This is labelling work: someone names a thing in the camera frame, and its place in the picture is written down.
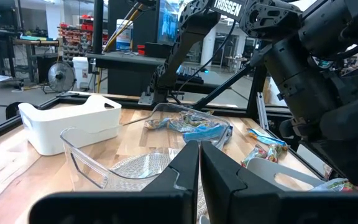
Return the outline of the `grey plastic bin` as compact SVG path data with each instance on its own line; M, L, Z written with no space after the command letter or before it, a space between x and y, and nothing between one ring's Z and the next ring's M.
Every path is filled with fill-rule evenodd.
M323 180L262 158L251 159L246 168L284 191L307 191Z

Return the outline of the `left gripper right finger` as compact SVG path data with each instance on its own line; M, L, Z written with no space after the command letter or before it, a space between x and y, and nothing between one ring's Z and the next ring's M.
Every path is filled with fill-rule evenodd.
M358 224L358 192L281 190L209 141L200 169L211 224Z

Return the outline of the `black floor fan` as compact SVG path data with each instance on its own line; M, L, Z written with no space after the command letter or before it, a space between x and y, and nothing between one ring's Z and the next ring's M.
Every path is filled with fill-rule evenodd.
M73 68L66 62L57 61L49 68L42 90L45 94L62 93L72 90L75 83Z

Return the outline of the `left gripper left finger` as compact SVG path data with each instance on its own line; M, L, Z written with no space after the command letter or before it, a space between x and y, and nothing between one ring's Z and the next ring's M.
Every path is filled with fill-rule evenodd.
M199 145L189 141L140 192L60 192L37 201L29 224L195 224Z

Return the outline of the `white container blue label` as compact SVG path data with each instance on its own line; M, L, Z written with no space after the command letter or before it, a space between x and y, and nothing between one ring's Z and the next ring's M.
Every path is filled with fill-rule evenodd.
M132 48L133 22L118 19L116 21L116 29L119 32L125 29L116 37L116 50L130 50Z

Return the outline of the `black backlit keyboard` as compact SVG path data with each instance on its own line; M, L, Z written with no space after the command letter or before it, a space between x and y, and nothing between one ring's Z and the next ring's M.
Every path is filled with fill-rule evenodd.
M190 80L190 83L203 84L204 80L197 74L193 78L192 76L197 71L195 67L189 67L186 65L180 65L176 71L177 80L185 82Z

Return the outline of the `white plastic bin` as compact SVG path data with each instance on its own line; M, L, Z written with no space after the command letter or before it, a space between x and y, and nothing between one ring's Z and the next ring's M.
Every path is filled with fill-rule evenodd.
M29 103L18 105L27 140L42 156L64 152L60 134L75 147L115 138L119 132L121 104L91 95L82 105L38 110Z

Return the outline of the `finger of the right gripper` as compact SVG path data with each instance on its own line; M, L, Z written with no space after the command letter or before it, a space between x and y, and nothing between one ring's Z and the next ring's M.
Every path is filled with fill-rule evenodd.
M320 139L307 141L303 139L300 144L330 166L339 176L347 178L354 185L358 185L358 140Z

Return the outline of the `black work table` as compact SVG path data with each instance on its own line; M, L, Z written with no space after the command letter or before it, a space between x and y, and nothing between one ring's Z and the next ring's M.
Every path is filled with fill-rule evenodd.
M14 88L21 90L24 79L16 77L14 66L14 46L12 38L15 32L0 29L0 83L10 83Z

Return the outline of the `white bucket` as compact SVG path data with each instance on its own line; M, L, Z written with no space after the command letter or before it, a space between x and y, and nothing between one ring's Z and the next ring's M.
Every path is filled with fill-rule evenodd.
M88 75L88 58L73 57L73 69L77 88L88 88L90 76Z

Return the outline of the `monitor with blue screen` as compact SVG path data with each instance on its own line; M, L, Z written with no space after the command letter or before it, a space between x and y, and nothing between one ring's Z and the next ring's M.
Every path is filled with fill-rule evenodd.
M180 0L160 0L157 42L172 45L178 32Z

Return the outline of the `black cart pole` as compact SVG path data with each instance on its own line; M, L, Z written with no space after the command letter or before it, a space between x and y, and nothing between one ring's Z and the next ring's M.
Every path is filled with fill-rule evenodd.
M104 1L94 0L93 53L101 54L103 45Z

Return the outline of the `red green Chewy granola bar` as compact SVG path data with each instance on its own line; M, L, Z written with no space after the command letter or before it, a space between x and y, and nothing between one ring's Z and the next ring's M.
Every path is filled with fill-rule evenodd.
M284 144L270 144L268 146L268 153L266 160L269 160L274 163L278 163L278 158L282 154L285 154L288 151L288 145Z
M350 183L347 179L336 178L314 187L311 191L358 192L358 185Z

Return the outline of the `green wrapper granola bar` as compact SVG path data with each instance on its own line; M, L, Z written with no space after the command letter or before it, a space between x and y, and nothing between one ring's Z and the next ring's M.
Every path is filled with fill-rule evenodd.
M247 167L249 161L253 158L263 158L265 159L267 157L267 151L260 145L256 144L253 148L253 150L248 153L248 155L241 160L241 166Z
M189 113L180 113L176 117L172 117L168 127L180 133L194 131L199 126L205 126L208 122Z

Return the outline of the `dark grey equipment cart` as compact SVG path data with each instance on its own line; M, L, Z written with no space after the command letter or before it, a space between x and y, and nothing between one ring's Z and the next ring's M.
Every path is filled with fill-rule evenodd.
M154 71L165 59L124 52L87 54L96 60L96 66L107 69L107 93L111 95L140 96L150 83Z

